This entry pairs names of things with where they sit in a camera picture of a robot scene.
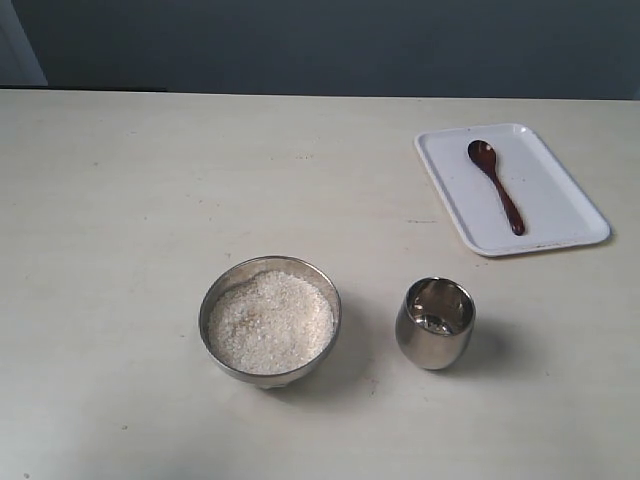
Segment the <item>dark red wooden spoon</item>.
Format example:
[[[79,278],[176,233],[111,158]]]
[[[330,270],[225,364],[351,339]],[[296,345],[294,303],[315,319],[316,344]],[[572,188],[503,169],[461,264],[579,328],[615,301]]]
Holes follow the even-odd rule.
[[[525,222],[499,178],[498,156],[495,149],[488,142],[477,139],[469,143],[467,154],[471,162],[494,185],[512,233],[516,236],[523,236],[526,233]]]

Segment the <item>steel bowl of rice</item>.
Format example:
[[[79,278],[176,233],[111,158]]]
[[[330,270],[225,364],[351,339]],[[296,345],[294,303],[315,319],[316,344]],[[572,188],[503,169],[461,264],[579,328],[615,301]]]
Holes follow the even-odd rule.
[[[262,389],[285,387],[315,370],[334,348],[342,305],[316,266],[263,256],[223,273],[198,316],[204,347],[227,375]]]

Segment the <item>shiny steel cup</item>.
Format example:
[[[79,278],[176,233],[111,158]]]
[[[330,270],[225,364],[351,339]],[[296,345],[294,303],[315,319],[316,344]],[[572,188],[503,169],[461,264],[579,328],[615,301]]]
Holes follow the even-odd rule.
[[[465,352],[476,318],[471,295],[442,277],[416,281],[406,292],[395,323],[404,356],[430,371],[453,365]]]

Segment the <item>white plastic tray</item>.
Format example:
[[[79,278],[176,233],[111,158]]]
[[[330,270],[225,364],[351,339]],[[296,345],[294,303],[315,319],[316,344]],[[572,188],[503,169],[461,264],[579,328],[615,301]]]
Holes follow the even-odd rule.
[[[491,180],[471,161],[469,145],[487,142],[498,178],[524,220],[513,233]],[[462,241],[485,257],[599,244],[611,228],[553,152],[517,123],[462,127],[416,136],[415,148]]]

